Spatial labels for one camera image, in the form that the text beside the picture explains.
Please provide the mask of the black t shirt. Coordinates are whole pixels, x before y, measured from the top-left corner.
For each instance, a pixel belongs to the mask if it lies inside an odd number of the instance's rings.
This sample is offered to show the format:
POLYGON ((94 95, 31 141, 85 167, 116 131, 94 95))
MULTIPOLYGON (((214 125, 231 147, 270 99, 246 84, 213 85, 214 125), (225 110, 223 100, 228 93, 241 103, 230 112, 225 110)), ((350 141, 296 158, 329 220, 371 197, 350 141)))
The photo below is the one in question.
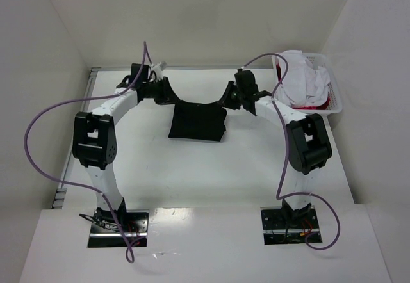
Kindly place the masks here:
POLYGON ((217 102, 209 104, 178 101, 169 138, 220 142, 226 131, 227 111, 217 102))

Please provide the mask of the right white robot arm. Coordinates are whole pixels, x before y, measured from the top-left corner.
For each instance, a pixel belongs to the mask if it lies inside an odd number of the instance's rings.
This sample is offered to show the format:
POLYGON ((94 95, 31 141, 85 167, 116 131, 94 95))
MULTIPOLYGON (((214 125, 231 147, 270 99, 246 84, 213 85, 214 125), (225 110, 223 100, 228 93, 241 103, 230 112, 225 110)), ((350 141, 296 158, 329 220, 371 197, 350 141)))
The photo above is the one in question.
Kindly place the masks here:
POLYGON ((284 164, 276 192, 288 227, 300 224, 311 210, 309 185, 315 173, 332 157, 332 148, 321 115, 307 115, 261 91, 254 74, 238 69, 219 103, 228 109, 244 109, 280 127, 284 134, 284 164))

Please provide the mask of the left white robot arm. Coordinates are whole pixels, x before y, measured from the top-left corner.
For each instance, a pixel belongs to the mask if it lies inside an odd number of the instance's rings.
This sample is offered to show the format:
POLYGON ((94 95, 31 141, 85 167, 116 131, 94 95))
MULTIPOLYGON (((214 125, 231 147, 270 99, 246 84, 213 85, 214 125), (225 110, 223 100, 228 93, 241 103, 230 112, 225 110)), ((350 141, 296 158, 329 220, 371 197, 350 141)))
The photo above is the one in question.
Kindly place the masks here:
POLYGON ((144 99, 153 99, 159 105, 177 102, 179 98, 163 75, 166 67, 164 61, 154 65, 132 64, 131 73, 116 86, 114 97, 89 112, 77 113, 74 118, 72 153, 97 189, 93 217, 97 223, 119 226, 129 218, 113 170, 118 152, 115 126, 144 99))

